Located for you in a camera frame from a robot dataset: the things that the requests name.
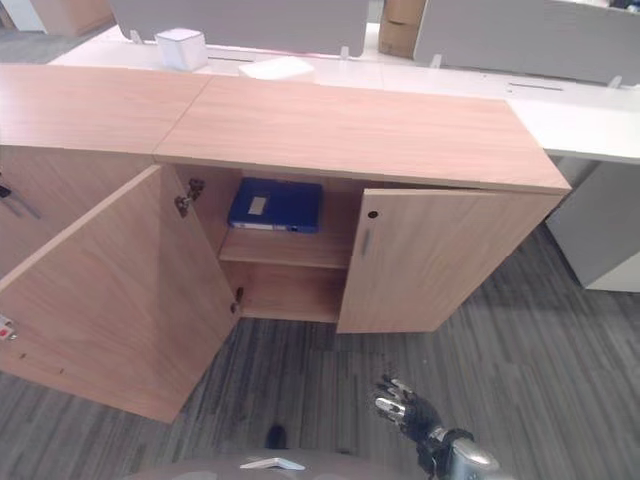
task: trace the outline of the floor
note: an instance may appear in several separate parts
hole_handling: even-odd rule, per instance
[[[0,31],[0,62],[44,63],[77,41]],[[582,290],[539,227],[433,334],[241,321],[172,425],[0,374],[0,479],[117,479],[261,446],[274,422],[291,447],[425,478],[412,445],[372,408],[383,372],[517,478],[633,479],[639,327],[640,295]]]

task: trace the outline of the robotic arm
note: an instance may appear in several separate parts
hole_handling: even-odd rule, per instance
[[[394,422],[416,443],[418,463],[429,478],[440,480],[513,480],[501,473],[500,464],[476,445],[466,430],[447,430],[431,403],[397,379],[382,377],[377,397],[379,414]]]

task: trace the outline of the blue binder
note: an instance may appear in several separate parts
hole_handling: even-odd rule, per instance
[[[229,211],[229,225],[317,233],[321,203],[321,185],[244,178]]]

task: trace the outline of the metal hinge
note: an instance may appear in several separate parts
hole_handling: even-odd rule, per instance
[[[204,186],[204,180],[192,178],[191,180],[189,180],[189,191],[187,192],[187,196],[176,197],[176,199],[173,201],[182,218],[187,216],[187,214],[189,213],[189,207],[198,199],[198,197],[204,190]]]

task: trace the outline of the cabinet top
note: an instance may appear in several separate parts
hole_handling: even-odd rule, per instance
[[[504,101],[239,77],[0,66],[0,143],[417,184],[569,190]]]

